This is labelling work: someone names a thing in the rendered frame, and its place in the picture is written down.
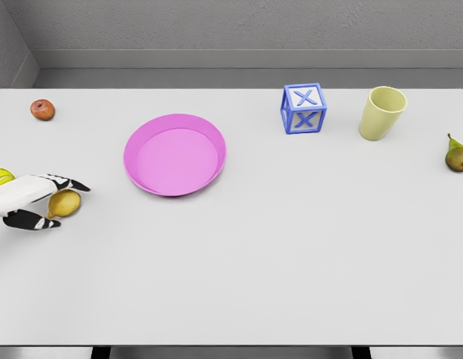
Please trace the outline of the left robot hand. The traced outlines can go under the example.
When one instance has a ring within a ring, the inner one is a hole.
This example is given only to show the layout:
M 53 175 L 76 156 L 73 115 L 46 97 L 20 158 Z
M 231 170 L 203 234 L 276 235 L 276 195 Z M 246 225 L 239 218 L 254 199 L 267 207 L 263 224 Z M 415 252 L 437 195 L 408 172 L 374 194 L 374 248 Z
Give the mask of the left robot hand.
M 61 226 L 60 221 L 23 209 L 64 189 L 90 191 L 77 180 L 53 174 L 24 175 L 0 185 L 0 217 L 5 225 L 21 230 L 46 230 Z

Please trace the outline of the pink plate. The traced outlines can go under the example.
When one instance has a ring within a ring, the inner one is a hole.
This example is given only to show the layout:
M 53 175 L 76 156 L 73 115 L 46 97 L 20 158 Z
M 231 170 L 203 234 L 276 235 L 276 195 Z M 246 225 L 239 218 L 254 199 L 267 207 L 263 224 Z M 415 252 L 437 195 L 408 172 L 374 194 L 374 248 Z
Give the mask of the pink plate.
M 224 136 L 208 120 L 191 114 L 152 119 L 129 137 L 123 165 L 139 188 L 179 197 L 208 186 L 227 158 Z

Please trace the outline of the blue white letter block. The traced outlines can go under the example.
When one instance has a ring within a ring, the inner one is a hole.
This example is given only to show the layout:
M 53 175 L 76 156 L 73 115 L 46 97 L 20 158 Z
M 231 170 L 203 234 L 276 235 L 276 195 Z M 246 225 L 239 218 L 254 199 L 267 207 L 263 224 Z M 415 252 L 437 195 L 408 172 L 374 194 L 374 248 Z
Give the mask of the blue white letter block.
M 280 114 L 286 134 L 320 132 L 327 109 L 320 83 L 283 86 Z

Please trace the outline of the red apple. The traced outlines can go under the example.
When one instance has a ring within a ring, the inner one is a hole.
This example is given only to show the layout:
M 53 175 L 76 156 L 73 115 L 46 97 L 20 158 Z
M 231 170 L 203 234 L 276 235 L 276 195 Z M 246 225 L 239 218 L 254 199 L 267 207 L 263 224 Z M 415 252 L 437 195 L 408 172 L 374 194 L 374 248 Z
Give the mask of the red apple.
M 36 119 L 48 121 L 55 116 L 55 107 L 47 99 L 37 99 L 31 104 L 30 112 Z

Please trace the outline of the green-brown pear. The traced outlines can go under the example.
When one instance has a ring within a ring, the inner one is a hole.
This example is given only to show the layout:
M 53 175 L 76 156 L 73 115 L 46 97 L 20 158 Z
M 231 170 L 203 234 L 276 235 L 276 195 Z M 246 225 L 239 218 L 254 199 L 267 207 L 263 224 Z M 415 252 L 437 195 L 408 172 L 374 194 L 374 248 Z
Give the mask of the green-brown pear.
M 452 138 L 450 133 L 447 136 L 449 138 L 449 148 L 445 156 L 446 165 L 455 172 L 463 172 L 463 145 Z

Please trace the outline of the yellow lemon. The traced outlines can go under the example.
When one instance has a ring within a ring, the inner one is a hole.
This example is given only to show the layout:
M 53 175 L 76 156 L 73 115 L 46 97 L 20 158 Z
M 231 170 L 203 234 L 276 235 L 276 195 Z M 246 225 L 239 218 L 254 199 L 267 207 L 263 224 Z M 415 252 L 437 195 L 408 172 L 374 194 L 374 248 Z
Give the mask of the yellow lemon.
M 70 189 L 58 191 L 49 198 L 47 218 L 70 216 L 79 209 L 81 202 L 81 195 L 76 191 Z

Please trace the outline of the pale yellow cup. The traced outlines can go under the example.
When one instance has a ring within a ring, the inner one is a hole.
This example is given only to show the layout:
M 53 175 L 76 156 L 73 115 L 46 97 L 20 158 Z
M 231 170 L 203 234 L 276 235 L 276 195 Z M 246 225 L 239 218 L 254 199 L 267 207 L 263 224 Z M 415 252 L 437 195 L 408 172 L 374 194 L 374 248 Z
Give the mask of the pale yellow cup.
M 396 88 L 373 88 L 361 115 L 360 135 L 368 141 L 381 140 L 399 119 L 407 104 L 405 94 Z

